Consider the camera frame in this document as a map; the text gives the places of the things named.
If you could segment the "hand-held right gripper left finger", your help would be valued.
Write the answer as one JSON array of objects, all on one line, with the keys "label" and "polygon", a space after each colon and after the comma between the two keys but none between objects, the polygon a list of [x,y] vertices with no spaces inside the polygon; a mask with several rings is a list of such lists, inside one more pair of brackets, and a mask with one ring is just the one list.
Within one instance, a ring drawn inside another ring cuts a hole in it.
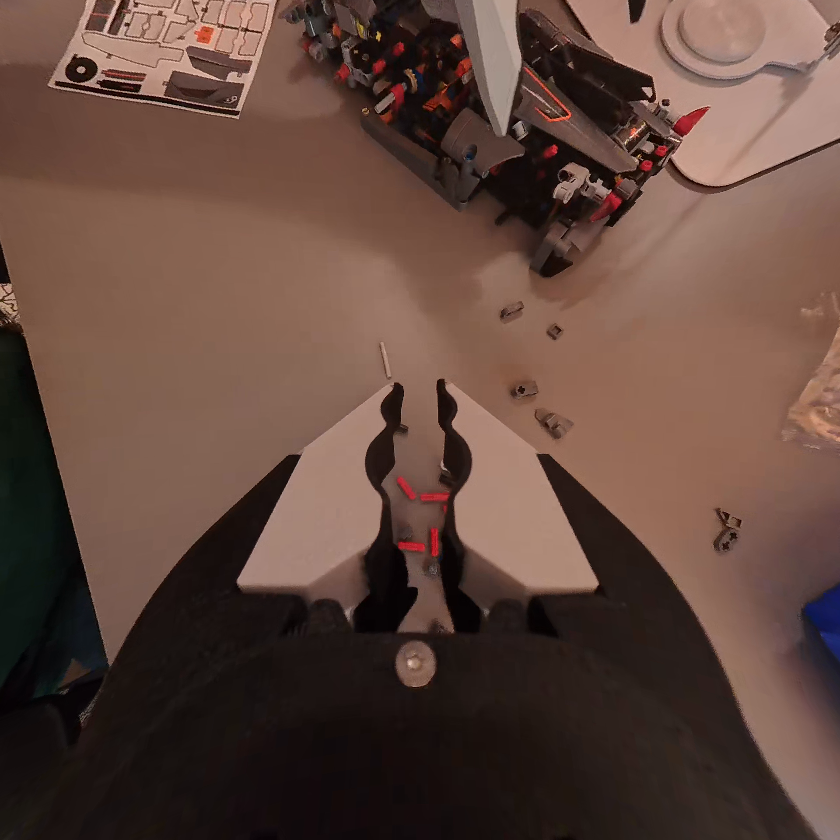
[{"label": "hand-held right gripper left finger", "polygon": [[240,591],[336,602],[359,632],[397,631],[417,599],[384,488],[403,401],[402,384],[386,385],[293,459]]}]

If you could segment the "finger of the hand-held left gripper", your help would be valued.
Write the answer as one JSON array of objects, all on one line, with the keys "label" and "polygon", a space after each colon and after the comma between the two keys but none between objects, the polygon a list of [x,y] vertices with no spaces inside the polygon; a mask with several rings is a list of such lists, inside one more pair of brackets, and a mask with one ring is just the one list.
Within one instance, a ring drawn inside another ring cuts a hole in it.
[{"label": "finger of the hand-held left gripper", "polygon": [[490,125],[495,135],[506,135],[522,69],[518,2],[422,1],[422,6],[430,17],[457,24]]}]

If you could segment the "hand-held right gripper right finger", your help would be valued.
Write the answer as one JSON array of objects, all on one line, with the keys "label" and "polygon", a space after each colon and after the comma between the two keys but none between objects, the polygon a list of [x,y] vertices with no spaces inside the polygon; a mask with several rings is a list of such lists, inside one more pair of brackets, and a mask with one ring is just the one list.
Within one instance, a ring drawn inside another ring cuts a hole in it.
[{"label": "hand-held right gripper right finger", "polygon": [[438,561],[457,634],[498,604],[527,613],[544,596],[599,586],[537,450],[445,379],[436,383],[448,501]]}]

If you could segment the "pile of lego pins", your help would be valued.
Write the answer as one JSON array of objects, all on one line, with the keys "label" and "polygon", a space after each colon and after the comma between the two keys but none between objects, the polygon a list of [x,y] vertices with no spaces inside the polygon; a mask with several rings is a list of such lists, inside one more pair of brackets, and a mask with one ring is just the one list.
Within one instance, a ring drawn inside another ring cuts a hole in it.
[{"label": "pile of lego pins", "polygon": [[454,478],[441,458],[436,467],[420,475],[398,467],[392,481],[393,533],[411,574],[440,582],[444,553],[444,527]]}]

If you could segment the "large lego vehicle model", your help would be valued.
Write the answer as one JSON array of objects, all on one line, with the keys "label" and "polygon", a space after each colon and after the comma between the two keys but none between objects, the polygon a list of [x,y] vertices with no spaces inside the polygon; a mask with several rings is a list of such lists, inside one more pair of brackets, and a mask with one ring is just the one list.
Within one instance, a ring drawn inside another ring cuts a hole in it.
[{"label": "large lego vehicle model", "polygon": [[680,114],[654,79],[575,27],[521,10],[521,74],[508,132],[495,135],[466,39],[422,2],[290,2],[303,48],[367,90],[364,131],[455,209],[487,192],[542,239],[530,269],[571,267],[635,205],[708,111]]}]

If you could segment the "blue plastic bin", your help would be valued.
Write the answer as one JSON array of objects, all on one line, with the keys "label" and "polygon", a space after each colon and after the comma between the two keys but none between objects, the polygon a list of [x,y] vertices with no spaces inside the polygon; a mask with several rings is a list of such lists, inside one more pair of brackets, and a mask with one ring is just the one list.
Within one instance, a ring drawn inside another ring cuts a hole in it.
[{"label": "blue plastic bin", "polygon": [[839,583],[803,605],[805,646],[836,697],[839,693]]}]

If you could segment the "lego sticker sheet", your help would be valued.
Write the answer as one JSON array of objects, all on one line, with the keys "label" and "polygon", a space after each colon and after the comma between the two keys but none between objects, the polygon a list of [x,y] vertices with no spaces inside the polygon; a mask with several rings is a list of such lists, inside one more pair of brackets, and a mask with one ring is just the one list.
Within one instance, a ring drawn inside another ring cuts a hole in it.
[{"label": "lego sticker sheet", "polygon": [[277,1],[88,1],[52,89],[238,119]]}]

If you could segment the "white book stand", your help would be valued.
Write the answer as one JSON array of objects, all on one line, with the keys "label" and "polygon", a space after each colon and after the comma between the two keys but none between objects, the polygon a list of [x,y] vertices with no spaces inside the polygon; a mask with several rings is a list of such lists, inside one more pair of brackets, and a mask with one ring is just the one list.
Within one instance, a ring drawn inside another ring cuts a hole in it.
[{"label": "white book stand", "polygon": [[838,2],[570,2],[585,32],[644,70],[680,114],[708,111],[675,153],[730,186],[838,141]]}]

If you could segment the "flat clear plastic bag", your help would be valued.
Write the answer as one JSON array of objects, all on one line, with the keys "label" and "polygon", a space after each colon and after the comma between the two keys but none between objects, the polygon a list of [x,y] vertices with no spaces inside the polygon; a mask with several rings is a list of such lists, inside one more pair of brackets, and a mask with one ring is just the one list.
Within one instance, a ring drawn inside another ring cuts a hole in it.
[{"label": "flat clear plastic bag", "polygon": [[780,432],[785,443],[839,453],[839,296],[824,292],[801,315],[808,322],[836,321],[836,330],[822,362],[789,408]]}]

